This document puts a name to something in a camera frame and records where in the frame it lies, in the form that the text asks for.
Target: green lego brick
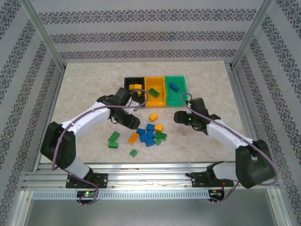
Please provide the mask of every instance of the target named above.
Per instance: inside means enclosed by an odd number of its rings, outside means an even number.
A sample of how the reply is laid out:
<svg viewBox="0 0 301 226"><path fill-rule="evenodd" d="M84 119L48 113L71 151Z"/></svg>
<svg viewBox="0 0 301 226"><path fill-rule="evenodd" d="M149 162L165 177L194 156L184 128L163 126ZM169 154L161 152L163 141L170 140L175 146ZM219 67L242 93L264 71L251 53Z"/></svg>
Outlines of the green lego brick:
<svg viewBox="0 0 301 226"><path fill-rule="evenodd" d="M160 132L157 131L157 132L155 133L155 137L158 138L158 139L160 139L160 140L166 140L167 134L165 134L165 133L160 133Z"/></svg>
<svg viewBox="0 0 301 226"><path fill-rule="evenodd" d="M157 98L159 96L159 92L154 90L153 88L151 88L149 90L149 94L151 94L152 96L154 96L155 98Z"/></svg>
<svg viewBox="0 0 301 226"><path fill-rule="evenodd" d="M162 141L159 138L156 138L156 137L154 138L154 141L155 141L155 144L158 145L158 146L162 143Z"/></svg>
<svg viewBox="0 0 301 226"><path fill-rule="evenodd" d="M134 158L136 155L138 154L138 152L133 149L131 152L130 152L130 155Z"/></svg>
<svg viewBox="0 0 301 226"><path fill-rule="evenodd" d="M118 143L110 142L108 146L109 146L109 148L118 148Z"/></svg>
<svg viewBox="0 0 301 226"><path fill-rule="evenodd" d="M119 138L120 134L118 132L113 132L113 134L110 136L109 138L109 142L114 143L118 138Z"/></svg>

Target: plastic bin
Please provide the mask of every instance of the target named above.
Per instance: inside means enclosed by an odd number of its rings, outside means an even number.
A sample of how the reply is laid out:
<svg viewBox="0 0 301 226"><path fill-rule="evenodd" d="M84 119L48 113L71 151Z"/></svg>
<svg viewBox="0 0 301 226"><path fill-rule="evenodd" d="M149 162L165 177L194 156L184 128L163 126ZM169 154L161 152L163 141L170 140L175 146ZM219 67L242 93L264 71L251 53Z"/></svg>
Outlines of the plastic bin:
<svg viewBox="0 0 301 226"><path fill-rule="evenodd" d="M170 83L173 82L179 87L179 92L174 92L170 87ZM182 93L187 92L185 77L180 76L165 76L165 86L166 86L166 105L167 106L183 106L180 96ZM183 96L183 100L187 100L187 95Z"/></svg>
<svg viewBox="0 0 301 226"><path fill-rule="evenodd" d="M145 86L144 86L144 77L124 78L124 88L125 89L128 90L129 85L134 85L134 84L141 84L142 89L144 89L145 88ZM142 104L145 101L144 93L142 93L141 97L138 97L137 95L133 96L133 100L139 102L140 104Z"/></svg>
<svg viewBox="0 0 301 226"><path fill-rule="evenodd" d="M149 100L145 106L160 107L166 106L166 88L164 77L145 77L144 78L145 90L148 92L151 88L159 92L158 97L149 95Z"/></svg>

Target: yellow lego brick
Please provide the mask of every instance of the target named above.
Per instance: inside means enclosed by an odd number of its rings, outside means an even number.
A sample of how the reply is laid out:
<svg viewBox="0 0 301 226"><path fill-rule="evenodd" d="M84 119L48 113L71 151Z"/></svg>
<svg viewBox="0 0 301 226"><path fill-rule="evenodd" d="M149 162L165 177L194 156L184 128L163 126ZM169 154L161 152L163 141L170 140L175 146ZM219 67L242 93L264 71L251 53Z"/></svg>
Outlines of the yellow lego brick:
<svg viewBox="0 0 301 226"><path fill-rule="evenodd" d="M141 84L135 84L135 85L134 85L134 88L135 88L135 89L142 89L142 85L141 85Z"/></svg>
<svg viewBox="0 0 301 226"><path fill-rule="evenodd" d="M156 114L156 113L153 113L153 114L150 115L149 120L150 120L151 122L154 122L157 118L158 118L157 114Z"/></svg>
<svg viewBox="0 0 301 226"><path fill-rule="evenodd" d="M156 125L155 125L155 130L156 130L156 131L159 131L159 132L162 132L163 126L160 125L160 124L156 124Z"/></svg>
<svg viewBox="0 0 301 226"><path fill-rule="evenodd" d="M142 85L141 84L132 84L128 86L128 90L132 91L134 89L142 89Z"/></svg>
<svg viewBox="0 0 301 226"><path fill-rule="evenodd" d="M134 89L135 89L135 85L134 85L134 84L128 86L128 90L132 91L132 90L134 90Z"/></svg>
<svg viewBox="0 0 301 226"><path fill-rule="evenodd" d="M136 140L138 139L139 134L138 133L133 133L132 136L130 137L130 139L128 140L129 143L134 144L136 142Z"/></svg>

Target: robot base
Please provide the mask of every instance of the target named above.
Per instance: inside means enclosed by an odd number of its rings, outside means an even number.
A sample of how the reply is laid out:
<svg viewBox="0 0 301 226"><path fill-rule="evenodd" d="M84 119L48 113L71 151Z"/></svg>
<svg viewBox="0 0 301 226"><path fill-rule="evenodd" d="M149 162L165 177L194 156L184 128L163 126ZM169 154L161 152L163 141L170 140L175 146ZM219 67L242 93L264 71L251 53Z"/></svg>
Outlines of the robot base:
<svg viewBox="0 0 301 226"><path fill-rule="evenodd" d="M199 173L186 173L186 176L191 178L192 187L222 187L222 183L225 183L225 187L233 187L234 183L232 180L218 180L210 182L205 172Z"/></svg>
<svg viewBox="0 0 301 226"><path fill-rule="evenodd" d="M108 184L108 174L107 173L93 173L92 175L92 183L96 184L98 188L107 188ZM68 175L66 188L94 188L90 184L86 184L82 181L75 179L73 176Z"/></svg>

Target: wallpaper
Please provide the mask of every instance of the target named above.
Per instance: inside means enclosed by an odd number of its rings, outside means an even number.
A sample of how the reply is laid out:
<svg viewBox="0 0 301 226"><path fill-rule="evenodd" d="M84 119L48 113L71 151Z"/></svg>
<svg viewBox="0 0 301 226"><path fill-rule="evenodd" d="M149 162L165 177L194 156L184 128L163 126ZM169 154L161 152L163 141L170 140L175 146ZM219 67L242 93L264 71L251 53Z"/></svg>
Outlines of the wallpaper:
<svg viewBox="0 0 301 226"><path fill-rule="evenodd" d="M224 60L230 63L262 0L34 0L63 60Z"/></svg>
<svg viewBox="0 0 301 226"><path fill-rule="evenodd" d="M0 226L32 170L61 76L15 0L0 0Z"/></svg>
<svg viewBox="0 0 301 226"><path fill-rule="evenodd" d="M269 143L293 225L301 225L300 4L275 1L237 74L257 136Z"/></svg>

